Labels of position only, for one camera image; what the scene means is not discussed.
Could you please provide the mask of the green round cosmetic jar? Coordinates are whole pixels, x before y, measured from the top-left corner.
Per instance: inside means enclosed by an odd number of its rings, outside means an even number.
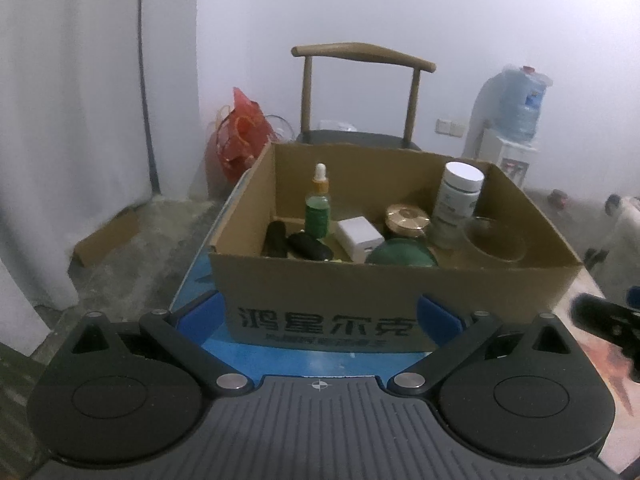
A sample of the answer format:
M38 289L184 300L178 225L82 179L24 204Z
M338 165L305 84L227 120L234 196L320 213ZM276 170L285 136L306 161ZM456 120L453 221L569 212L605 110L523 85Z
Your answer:
M382 266L420 266L434 268L438 266L432 252L417 240L391 238L373 249L366 258L367 264Z

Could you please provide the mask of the clear plastic cup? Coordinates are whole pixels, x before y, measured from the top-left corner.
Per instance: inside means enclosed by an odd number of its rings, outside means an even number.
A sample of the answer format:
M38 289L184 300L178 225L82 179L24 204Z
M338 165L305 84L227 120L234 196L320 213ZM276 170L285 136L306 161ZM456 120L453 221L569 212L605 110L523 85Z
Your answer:
M463 223L462 252L465 259L482 268L516 266L525 257L525 240L510 226L486 217Z

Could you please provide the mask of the gold lid black jar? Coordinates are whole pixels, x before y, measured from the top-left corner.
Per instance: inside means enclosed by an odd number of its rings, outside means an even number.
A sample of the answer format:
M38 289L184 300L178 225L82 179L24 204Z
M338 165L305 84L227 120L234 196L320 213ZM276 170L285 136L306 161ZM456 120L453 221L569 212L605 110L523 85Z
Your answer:
M396 236L405 238L424 237L430 224L430 217L420 207L393 204L386 208L386 228Z

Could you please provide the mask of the black cylinder tube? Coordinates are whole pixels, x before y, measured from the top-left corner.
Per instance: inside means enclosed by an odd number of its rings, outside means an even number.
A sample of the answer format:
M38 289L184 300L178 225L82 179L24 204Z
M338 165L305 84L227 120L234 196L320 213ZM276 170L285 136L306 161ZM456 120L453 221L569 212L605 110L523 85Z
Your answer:
M286 225L281 220L274 220L268 224L262 254L268 258L288 258L286 244Z

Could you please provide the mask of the white charger cube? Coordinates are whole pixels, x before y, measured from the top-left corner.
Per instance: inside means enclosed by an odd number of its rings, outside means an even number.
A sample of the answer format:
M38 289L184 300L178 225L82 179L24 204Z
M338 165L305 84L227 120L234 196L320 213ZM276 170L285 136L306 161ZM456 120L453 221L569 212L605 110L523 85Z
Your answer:
M363 216L337 222L335 238L354 263L365 263L370 253L384 243L383 235Z

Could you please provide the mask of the white supplement bottle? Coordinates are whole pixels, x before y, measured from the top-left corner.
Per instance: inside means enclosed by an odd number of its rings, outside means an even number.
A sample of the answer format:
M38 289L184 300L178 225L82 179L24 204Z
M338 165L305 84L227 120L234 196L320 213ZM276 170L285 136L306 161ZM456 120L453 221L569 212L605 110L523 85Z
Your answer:
M466 162L447 162L431 215L432 240L442 249L458 244L462 224L472 217L485 176Z

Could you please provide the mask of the green dropper bottle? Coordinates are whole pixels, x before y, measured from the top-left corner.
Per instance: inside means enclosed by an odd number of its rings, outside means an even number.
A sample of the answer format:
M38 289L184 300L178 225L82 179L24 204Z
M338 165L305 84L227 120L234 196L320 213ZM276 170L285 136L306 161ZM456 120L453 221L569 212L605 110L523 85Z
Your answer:
M305 232L321 240L329 234L331 221L330 182L326 165L314 167L312 190L305 200Z

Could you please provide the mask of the cushioned sofa chair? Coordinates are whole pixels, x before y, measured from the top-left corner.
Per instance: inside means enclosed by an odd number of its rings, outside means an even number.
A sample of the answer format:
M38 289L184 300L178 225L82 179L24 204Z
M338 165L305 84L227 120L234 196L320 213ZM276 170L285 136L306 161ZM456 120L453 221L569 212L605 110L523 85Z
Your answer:
M599 248L585 253L585 267L606 299L626 304L628 290L639 285L639 199L612 194L604 205L614 220Z

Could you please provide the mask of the flat cardboard piece on floor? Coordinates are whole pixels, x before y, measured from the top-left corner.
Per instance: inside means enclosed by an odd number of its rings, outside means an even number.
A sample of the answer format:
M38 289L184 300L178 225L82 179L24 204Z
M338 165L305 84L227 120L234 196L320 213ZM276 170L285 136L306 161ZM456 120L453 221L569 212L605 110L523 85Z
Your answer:
M139 219L134 209L123 210L102 228L81 240L73 257L84 268L102 262L113 250L127 244L139 233Z

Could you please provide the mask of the brown cardboard box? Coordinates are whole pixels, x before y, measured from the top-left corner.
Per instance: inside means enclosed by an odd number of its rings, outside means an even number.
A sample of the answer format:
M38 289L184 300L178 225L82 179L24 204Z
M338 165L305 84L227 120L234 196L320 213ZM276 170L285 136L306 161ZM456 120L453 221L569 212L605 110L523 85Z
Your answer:
M484 162L476 211L521 237L523 259L480 260L474 252L435 254L431 268L356 263L338 250L331 262L269 258L271 222L296 232L304 223L314 167L328 170L331 218L363 217L382 226L395 204L434 206L446 157L349 144L272 144L224 206L210 240L214 282L232 337L261 346L364 352L433 348L422 298L465 318L477 310L527 323L553 309L582 267L535 204L495 165Z

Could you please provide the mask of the white water dispenser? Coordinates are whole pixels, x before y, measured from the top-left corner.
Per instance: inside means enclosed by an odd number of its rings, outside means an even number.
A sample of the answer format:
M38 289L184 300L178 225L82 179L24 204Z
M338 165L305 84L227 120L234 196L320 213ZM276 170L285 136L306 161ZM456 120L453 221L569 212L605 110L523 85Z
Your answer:
M466 127L462 157L492 162L519 188L522 188L536 160L535 144L506 139L492 124L498 110L502 88L500 75L488 79L480 88Z

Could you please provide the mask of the red plastic bag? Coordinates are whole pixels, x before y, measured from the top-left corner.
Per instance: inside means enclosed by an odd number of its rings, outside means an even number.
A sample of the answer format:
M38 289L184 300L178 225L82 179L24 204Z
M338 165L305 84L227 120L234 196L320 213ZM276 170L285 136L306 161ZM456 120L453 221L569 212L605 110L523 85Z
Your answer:
M204 167L210 194L222 181L235 184L250 170L269 143L294 140L294 130L283 117L265 114L240 88L233 88L233 103L221 108L207 142Z

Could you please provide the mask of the white curtain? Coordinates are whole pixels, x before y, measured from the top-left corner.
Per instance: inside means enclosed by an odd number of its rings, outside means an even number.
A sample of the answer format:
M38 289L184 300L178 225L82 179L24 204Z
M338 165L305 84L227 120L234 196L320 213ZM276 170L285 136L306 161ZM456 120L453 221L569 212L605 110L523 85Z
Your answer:
M1 0L1 340L78 303L74 247L121 211L206 193L196 0Z

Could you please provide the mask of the blue water jug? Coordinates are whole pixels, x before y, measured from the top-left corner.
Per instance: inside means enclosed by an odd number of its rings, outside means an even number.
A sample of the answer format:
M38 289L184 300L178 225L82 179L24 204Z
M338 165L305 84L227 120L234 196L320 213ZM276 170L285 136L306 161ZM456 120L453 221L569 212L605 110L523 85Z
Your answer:
M506 140L532 143L542 101L553 80L532 66L508 65L501 72L501 93L494 125Z

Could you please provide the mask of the white wall socket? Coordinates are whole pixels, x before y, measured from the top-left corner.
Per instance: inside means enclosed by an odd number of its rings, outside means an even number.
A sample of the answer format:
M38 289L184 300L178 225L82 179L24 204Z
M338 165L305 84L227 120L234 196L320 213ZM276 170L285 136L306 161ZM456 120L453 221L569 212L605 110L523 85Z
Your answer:
M466 133L466 125L461 122L453 122L449 119L437 119L435 132L444 136L453 136L454 138L462 138Z

